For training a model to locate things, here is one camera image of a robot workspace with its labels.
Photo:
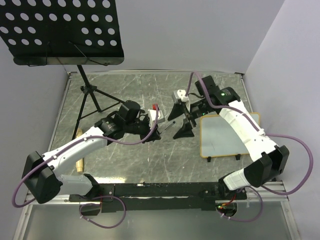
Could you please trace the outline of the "white marker pen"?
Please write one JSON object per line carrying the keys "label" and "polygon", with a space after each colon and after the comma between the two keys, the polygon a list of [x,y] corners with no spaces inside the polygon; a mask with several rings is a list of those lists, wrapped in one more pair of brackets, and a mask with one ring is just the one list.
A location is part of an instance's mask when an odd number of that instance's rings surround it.
{"label": "white marker pen", "polygon": [[166,131],[166,130],[168,130],[169,128],[171,128],[175,123],[176,123],[176,121],[171,122],[171,123],[164,129],[164,131]]}

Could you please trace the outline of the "yellow framed small whiteboard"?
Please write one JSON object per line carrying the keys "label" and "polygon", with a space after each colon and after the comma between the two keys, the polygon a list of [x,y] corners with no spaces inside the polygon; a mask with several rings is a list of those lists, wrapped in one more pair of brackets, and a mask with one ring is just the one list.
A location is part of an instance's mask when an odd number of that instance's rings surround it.
{"label": "yellow framed small whiteboard", "polygon": [[219,115],[205,115],[199,120],[200,156],[228,157],[249,152],[233,128]]}

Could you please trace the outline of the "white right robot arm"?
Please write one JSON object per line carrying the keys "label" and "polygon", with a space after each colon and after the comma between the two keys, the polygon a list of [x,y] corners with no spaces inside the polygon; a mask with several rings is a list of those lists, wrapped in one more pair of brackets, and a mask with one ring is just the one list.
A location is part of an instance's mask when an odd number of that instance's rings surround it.
{"label": "white right robot arm", "polygon": [[190,102],[186,90],[178,89],[172,93],[174,104],[168,120],[185,116],[181,128],[173,138],[194,137],[196,119],[216,112],[237,134],[252,160],[250,165],[219,179],[219,195],[223,199],[230,199],[238,189],[247,186],[258,188],[280,175],[290,154],[288,148],[278,146],[266,136],[235,90],[232,87],[219,88],[211,76],[201,78],[195,85],[201,99],[194,103]]}

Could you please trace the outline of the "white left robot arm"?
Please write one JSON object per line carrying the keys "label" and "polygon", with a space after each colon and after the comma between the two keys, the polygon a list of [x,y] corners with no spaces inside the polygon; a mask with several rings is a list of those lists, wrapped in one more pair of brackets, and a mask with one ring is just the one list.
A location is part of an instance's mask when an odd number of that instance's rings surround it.
{"label": "white left robot arm", "polygon": [[122,144],[125,134],[138,135],[140,143],[160,140],[158,125],[164,121],[165,116],[157,104],[144,111],[137,102],[128,100],[65,145],[43,154],[30,153],[21,181],[39,204],[63,194],[79,195],[93,201],[99,195],[97,181],[87,173],[64,175],[64,169],[111,143]]}

